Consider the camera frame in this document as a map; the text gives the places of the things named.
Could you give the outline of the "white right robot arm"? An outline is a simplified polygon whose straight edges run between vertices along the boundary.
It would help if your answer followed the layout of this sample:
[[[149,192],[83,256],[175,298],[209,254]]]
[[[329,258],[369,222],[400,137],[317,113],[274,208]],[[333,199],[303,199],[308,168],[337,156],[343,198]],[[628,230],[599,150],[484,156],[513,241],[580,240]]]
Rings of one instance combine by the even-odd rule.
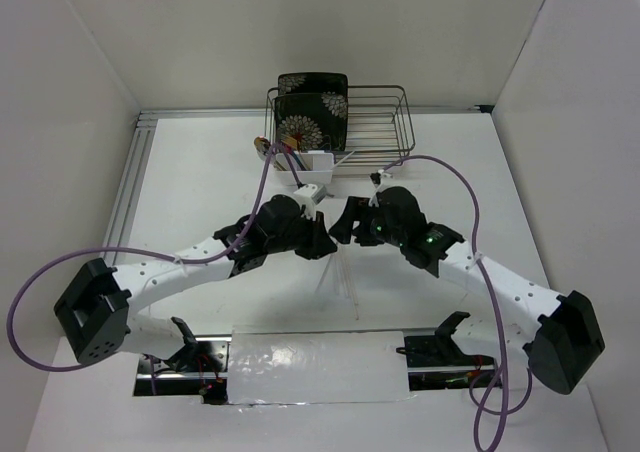
[[[329,233],[341,244],[394,246],[412,266],[469,294],[495,297],[509,356],[556,393],[570,394],[605,349],[588,297],[541,287],[474,253],[461,234],[428,221],[404,187],[348,198]]]

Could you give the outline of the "iridescent blue fork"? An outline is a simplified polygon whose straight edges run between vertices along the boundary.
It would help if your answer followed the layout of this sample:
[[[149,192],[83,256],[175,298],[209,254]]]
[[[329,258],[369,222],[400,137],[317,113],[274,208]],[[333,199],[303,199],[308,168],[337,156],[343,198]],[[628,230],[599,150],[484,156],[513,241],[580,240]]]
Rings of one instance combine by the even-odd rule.
[[[298,165],[299,169],[301,171],[306,171],[307,168],[305,166],[305,163],[303,162],[303,160],[296,154],[296,152],[294,151],[294,149],[292,149],[291,147],[287,147],[287,152],[289,153],[289,155],[293,158],[293,160],[296,162],[296,164]]]

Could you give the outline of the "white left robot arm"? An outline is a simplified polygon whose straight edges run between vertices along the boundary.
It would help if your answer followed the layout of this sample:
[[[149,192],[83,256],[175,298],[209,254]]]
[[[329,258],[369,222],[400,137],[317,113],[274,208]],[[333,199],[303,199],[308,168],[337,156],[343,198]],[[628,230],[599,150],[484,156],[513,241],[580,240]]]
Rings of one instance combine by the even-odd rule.
[[[196,362],[196,339],[186,323],[156,320],[142,309],[210,282],[226,281],[262,266],[270,254],[294,252],[319,260],[337,250],[322,212],[276,195],[254,215],[216,231],[166,260],[117,267],[101,258],[83,264],[54,306],[81,366],[117,352],[155,356],[184,371]]]

